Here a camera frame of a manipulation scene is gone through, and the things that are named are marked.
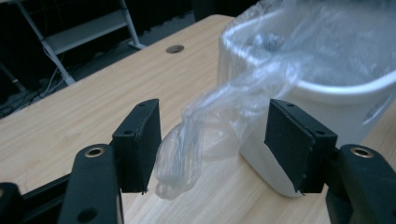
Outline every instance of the metal rack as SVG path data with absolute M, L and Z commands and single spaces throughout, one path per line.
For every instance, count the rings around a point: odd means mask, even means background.
M 28 11 L 23 6 L 21 0 L 14 0 L 14 3 L 17 4 L 23 17 L 29 22 L 30 26 L 35 31 L 35 34 L 47 51 L 49 57 L 61 71 L 62 78 L 67 85 L 71 85 L 76 81 L 70 76 L 70 74 L 62 65 L 62 62 L 59 60 L 57 55 L 60 53 L 73 49 L 77 46 L 94 40 L 95 38 L 109 34 L 125 26 L 128 27 L 129 33 L 132 37 L 132 41 L 129 44 L 137 49 L 143 49 L 145 47 L 139 42 L 134 29 L 134 24 L 124 0 L 120 0 L 120 9 L 115 12 L 106 14 L 105 16 L 102 16 L 98 19 L 82 23 L 81 25 L 50 36 L 43 36 L 41 34 L 34 21 L 30 17 Z

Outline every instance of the dark floor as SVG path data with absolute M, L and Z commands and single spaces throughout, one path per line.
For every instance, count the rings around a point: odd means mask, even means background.
M 173 33 L 178 32 L 195 23 L 193 13 L 187 13 L 182 17 L 173 18 L 166 21 L 164 24 L 151 28 L 148 32 L 139 36 L 141 44 L 149 46 Z M 115 46 L 113 49 L 105 52 L 98 53 L 95 57 L 83 65 L 78 65 L 74 68 L 68 69 L 70 75 L 79 81 L 102 68 L 105 68 L 120 59 L 123 59 L 135 52 L 136 49 L 128 44 L 129 40 L 125 40 Z M 59 72 L 55 73 L 53 79 L 42 79 L 41 90 L 39 91 L 22 91 L 19 94 L 12 95 L 8 98 L 7 102 L 0 105 L 0 119 L 31 105 L 46 96 L 66 87 Z

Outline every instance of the transparent plastic bag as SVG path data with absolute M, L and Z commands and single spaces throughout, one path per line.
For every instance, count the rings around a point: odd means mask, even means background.
M 156 193 L 172 200 L 194 186 L 203 158 L 236 155 L 269 100 L 300 79 L 352 85 L 395 70 L 395 7 L 387 2 L 267 0 L 228 24 L 219 42 L 219 85 L 189 104 L 164 138 Z M 271 22 L 257 26 L 261 20 Z
M 267 66 L 242 74 L 184 109 L 182 122 L 164 138 L 157 154 L 160 197 L 174 199 L 193 187 L 202 153 L 208 160 L 236 155 L 269 100 L 282 97 L 299 76 L 301 61 L 283 59 L 274 58 Z

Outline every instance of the plastic wrap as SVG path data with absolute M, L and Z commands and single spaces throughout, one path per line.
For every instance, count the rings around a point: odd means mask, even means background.
M 260 1 L 227 25 L 219 42 L 219 85 L 183 110 L 159 148 L 160 197 L 171 200 L 192 188 L 203 158 L 236 155 L 266 116 L 269 100 L 300 80 L 348 86 L 396 68 L 396 33 L 389 30 L 396 20 L 384 2 L 329 2 Z

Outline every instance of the metal shelf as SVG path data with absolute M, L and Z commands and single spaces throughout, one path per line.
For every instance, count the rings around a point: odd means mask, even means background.
M 118 10 L 58 34 L 48 36 L 46 40 L 55 54 L 60 54 L 126 25 L 122 11 Z

